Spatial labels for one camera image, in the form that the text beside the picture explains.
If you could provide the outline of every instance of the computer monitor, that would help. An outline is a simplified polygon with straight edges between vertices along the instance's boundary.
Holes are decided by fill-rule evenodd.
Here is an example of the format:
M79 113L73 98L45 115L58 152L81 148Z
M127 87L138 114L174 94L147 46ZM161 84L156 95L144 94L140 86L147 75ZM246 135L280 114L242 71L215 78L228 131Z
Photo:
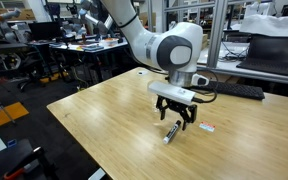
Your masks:
M288 37L254 35L248 58L288 63Z
M57 37L62 37L61 26L58 22L42 22L28 24L33 40L52 40Z

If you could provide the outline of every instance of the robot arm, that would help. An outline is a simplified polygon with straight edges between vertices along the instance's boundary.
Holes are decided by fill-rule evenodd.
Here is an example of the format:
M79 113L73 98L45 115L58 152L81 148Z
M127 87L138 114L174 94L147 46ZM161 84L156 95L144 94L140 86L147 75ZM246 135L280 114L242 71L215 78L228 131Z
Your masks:
M14 11L0 14L0 22L4 22L7 19L12 19L13 17L19 17L20 14L21 14L21 10L18 8L15 8Z
M101 2L125 35L134 57L150 67L168 71L170 84L154 81L148 85L148 90L158 95L156 108L161 112L161 120L169 108L181 115L185 130L186 124L196 119L197 105L192 101L205 102L195 98L195 92L181 88L208 84L208 79L196 74L202 28L193 23L178 23L165 33L152 33L144 29L130 0Z
M93 18L92 16L87 14L87 11L89 11L91 8L91 3L87 0L81 0L81 5L82 5L82 9L80 10L79 14L80 14L80 18L81 19L85 19L89 22L91 22L92 24L96 25L99 29L99 33L100 35L107 35L107 31L111 28L112 24L113 24L113 19L112 17L109 15L108 18L106 19L105 23L103 23L102 21L99 21L95 18Z
M203 36L199 25L181 22L163 34L152 33L142 26L130 0L101 2L125 35L138 61L168 71L169 83L176 86L208 83L208 79L195 74Z

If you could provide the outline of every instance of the cardboard box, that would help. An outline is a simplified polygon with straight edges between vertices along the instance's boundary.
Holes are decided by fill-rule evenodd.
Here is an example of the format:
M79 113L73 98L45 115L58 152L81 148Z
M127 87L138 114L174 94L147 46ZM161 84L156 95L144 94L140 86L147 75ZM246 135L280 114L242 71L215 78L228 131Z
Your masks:
M141 13L139 15L139 19L142 22L143 26L147 26L148 25L147 13ZM152 24L153 24L153 26L156 26L156 13L152 13Z
M14 8L10 8L10 9L0 8L0 14L4 14L7 12L11 12L11 11L14 11ZM22 12L19 17L13 17L11 19L8 19L8 21L35 20L35 16L34 16L32 9L21 9L21 11Z
M203 40L202 42L204 43L205 41L207 41L208 35L207 34L203 34Z

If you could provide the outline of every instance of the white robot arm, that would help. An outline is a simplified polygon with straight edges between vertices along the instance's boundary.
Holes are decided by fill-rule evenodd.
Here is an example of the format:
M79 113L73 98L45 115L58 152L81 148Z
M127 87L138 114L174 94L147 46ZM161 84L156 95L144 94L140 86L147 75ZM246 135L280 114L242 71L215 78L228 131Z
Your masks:
M13 33L12 29L8 26L6 20L12 19L13 17L19 17L21 10L14 8L13 11L0 14L0 28L2 29L5 38L10 42L16 42L16 36Z
M130 0L101 2L125 35L138 61L168 71L169 83L175 86L198 84L201 76L195 74L196 63L203 36L199 25L181 22L163 34L152 33L142 26ZM202 79L202 84L207 84L208 80Z
M182 22L165 33L152 33L142 26L130 0L101 2L125 35L134 57L150 67L168 71L170 84L154 81L148 85L148 90L158 95L156 108L161 111L161 120L169 108L180 113L185 130L186 124L194 123L196 119L197 105L192 101L205 102L195 98L195 92L182 88L208 84L207 78L196 74L202 28L197 24Z

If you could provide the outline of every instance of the laptop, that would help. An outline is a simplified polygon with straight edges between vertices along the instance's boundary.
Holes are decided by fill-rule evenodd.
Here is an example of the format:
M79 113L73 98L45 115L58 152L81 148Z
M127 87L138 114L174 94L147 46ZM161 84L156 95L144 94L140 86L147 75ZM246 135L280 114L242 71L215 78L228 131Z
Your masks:
M253 36L237 68L288 76L288 37Z

